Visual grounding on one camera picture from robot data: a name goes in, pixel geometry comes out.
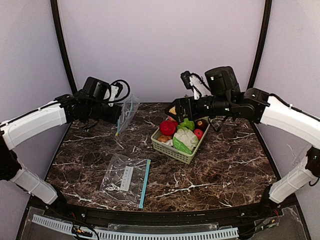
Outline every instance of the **plastic basket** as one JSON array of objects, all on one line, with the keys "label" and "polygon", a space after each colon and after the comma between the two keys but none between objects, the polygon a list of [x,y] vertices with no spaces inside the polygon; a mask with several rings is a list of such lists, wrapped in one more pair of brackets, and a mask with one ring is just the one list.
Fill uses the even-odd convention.
[{"label": "plastic basket", "polygon": [[195,157],[201,143],[203,142],[203,140],[205,139],[205,136],[208,133],[210,124],[208,124],[208,127],[206,128],[205,132],[203,133],[203,136],[201,138],[201,140],[199,141],[198,145],[196,146],[196,148],[193,150],[192,154],[188,154],[185,153],[183,151],[180,151],[176,148],[174,148],[173,146],[168,146],[163,142],[158,141],[157,139],[162,135],[162,133],[160,132],[160,129],[158,128],[155,133],[151,136],[151,141],[153,144],[153,148],[165,155],[168,155],[174,159],[177,159],[185,164],[190,164],[191,160]]}]

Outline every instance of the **white wall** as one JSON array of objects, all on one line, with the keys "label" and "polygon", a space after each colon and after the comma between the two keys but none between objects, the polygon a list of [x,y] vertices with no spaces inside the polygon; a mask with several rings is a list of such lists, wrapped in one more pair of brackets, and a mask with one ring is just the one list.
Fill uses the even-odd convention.
[{"label": "white wall", "polygon": [[180,74],[231,65],[250,77],[264,0],[59,1],[75,81],[127,80],[141,102],[185,94]]},{"label": "white wall", "polygon": [[[0,122],[70,93],[49,0],[0,1]],[[48,130],[16,148],[25,166],[43,178],[66,127]],[[0,240],[16,239],[29,199],[0,181]]]},{"label": "white wall", "polygon": [[[256,88],[320,116],[320,1],[273,1]],[[284,176],[305,156],[307,143],[281,130],[259,126]],[[320,240],[320,184],[297,193],[313,240]]]}]

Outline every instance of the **clear plastic bag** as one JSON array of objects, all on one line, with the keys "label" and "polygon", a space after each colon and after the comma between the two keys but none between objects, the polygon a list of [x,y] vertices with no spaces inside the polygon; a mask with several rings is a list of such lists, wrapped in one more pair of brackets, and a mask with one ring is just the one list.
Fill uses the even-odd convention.
[{"label": "clear plastic bag", "polygon": [[122,105],[121,115],[118,119],[118,127],[116,131],[116,136],[119,135],[119,133],[123,132],[132,119],[134,118],[136,111],[138,110],[140,105],[140,101],[138,98],[131,95]]},{"label": "clear plastic bag", "polygon": [[142,209],[149,166],[149,159],[130,159],[121,154],[114,154],[102,180],[99,194]]}]

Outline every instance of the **marble table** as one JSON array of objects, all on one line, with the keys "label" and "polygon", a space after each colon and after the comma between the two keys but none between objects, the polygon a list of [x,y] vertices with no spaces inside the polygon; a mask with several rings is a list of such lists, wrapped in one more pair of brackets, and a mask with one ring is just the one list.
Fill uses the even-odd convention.
[{"label": "marble table", "polygon": [[[151,135],[166,118],[165,106],[141,104],[128,129],[117,137],[117,127],[106,122],[89,130],[73,123],[47,181],[70,204],[109,210],[190,212],[259,202],[276,177],[249,122],[227,120],[219,133],[211,127],[187,165],[153,149]],[[151,159],[143,209],[99,195],[113,154]]]}]

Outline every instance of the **black pole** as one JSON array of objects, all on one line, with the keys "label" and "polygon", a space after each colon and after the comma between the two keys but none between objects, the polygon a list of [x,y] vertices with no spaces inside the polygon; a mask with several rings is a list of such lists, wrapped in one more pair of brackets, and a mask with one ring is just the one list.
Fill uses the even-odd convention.
[{"label": "black pole", "polygon": [[65,39],[64,39],[63,32],[62,32],[62,26],[61,26],[60,14],[59,14],[59,8],[58,8],[58,1],[51,0],[50,2],[51,2],[51,10],[52,10],[52,17],[53,17],[53,22],[54,22],[54,27],[55,27],[56,38],[58,39],[60,54],[62,57],[65,73],[68,78],[71,91],[73,94],[75,94],[78,90],[77,90],[77,86],[75,83],[74,75],[71,70],[71,66],[70,66],[70,62],[69,62],[69,58],[68,58],[68,53],[67,53],[67,49],[66,49],[66,44],[65,44]]},{"label": "black pole", "polygon": [[256,49],[255,58],[254,58],[252,71],[251,71],[251,75],[250,75],[247,89],[253,88],[255,81],[256,81],[256,77],[258,74],[258,69],[259,69],[259,65],[260,65],[260,61],[261,61],[262,53],[264,51],[264,46],[265,46],[266,37],[267,37],[267,30],[268,30],[269,19],[270,19],[271,5],[272,5],[272,0],[265,0],[258,47]]}]

